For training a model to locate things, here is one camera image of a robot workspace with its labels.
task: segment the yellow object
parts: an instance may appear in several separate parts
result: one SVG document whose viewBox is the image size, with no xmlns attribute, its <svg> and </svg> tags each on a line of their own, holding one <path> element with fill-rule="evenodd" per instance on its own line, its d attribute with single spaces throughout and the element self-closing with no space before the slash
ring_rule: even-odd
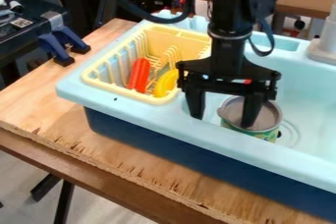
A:
<svg viewBox="0 0 336 224">
<path fill-rule="evenodd" d="M 178 70 L 171 70 L 165 73 L 157 82 L 154 89 L 154 97 L 164 97 L 167 95 L 167 91 L 172 90 L 175 87 L 176 80 L 179 77 Z"/>
<path fill-rule="evenodd" d="M 168 74 L 177 73 L 173 71 L 175 64 L 204 58 L 210 54 L 211 39 L 201 32 L 146 24 L 139 26 L 137 30 L 128 31 L 127 35 L 126 39 L 110 50 L 106 48 L 101 57 L 82 72 L 84 83 L 145 103 L 166 104 L 179 91 L 174 86 L 177 77 Z M 126 88 L 132 66 L 139 57 L 146 58 L 150 63 L 145 93 Z"/>
</svg>

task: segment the floor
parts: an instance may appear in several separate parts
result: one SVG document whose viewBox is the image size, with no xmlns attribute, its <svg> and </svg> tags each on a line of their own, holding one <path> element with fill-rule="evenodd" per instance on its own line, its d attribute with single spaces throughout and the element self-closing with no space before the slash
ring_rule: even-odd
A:
<svg viewBox="0 0 336 224">
<path fill-rule="evenodd" d="M 49 224 L 53 222 L 62 184 L 40 202 L 29 191 L 46 173 L 0 151 L 0 224 Z M 76 187 L 68 223 L 154 224 L 154 222 L 100 196 Z"/>
</svg>

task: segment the sink basin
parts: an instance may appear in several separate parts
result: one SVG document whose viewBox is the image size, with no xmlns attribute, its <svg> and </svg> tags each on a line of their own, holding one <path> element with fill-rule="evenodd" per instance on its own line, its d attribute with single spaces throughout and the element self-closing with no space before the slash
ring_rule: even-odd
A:
<svg viewBox="0 0 336 224">
<path fill-rule="evenodd" d="M 276 36 L 268 57 L 256 56 L 247 44 L 248 59 L 283 77 L 276 100 L 283 112 L 282 136 L 267 142 L 220 127 L 216 110 L 229 95 L 208 93 L 201 121 L 189 115 L 180 91 L 169 103 L 153 105 L 81 80 L 85 69 L 147 24 L 141 22 L 58 82 L 58 95 L 83 105 L 97 133 L 336 221 L 336 67 L 310 60 L 308 41 Z M 195 17 L 175 26 L 205 32 L 206 21 Z M 261 48 L 268 45 L 260 32 L 252 40 Z"/>
</svg>

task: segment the drain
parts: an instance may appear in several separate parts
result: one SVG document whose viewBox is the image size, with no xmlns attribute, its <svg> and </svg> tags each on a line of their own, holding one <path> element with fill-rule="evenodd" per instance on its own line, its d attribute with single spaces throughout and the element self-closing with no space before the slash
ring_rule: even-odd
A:
<svg viewBox="0 0 336 224">
<path fill-rule="evenodd" d="M 282 121 L 279 127 L 278 139 L 276 140 L 277 144 L 284 145 L 290 148 L 295 147 L 299 140 L 300 134 L 293 124 L 287 120 Z"/>
</svg>

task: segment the black stand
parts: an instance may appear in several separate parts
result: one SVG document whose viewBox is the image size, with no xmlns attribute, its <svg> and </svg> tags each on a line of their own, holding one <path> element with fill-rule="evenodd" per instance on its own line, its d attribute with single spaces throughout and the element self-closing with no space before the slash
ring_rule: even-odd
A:
<svg viewBox="0 0 336 224">
<path fill-rule="evenodd" d="M 61 181 L 60 178 L 48 174 L 40 183 L 38 183 L 31 191 L 31 197 L 39 202 L 46 196 L 51 189 L 53 189 L 57 183 Z M 68 218 L 68 212 L 73 197 L 75 185 L 67 181 L 63 182 L 60 198 L 58 200 L 57 210 L 55 214 L 54 224 L 66 224 Z"/>
<path fill-rule="evenodd" d="M 31 191 L 31 197 L 36 201 L 39 202 L 46 196 L 50 190 L 52 190 L 57 183 L 61 181 L 60 178 L 48 174 L 40 183 L 38 183 Z"/>
<path fill-rule="evenodd" d="M 71 199 L 73 197 L 75 185 L 64 181 L 63 187 L 58 201 L 54 224 L 67 223 Z"/>
</svg>

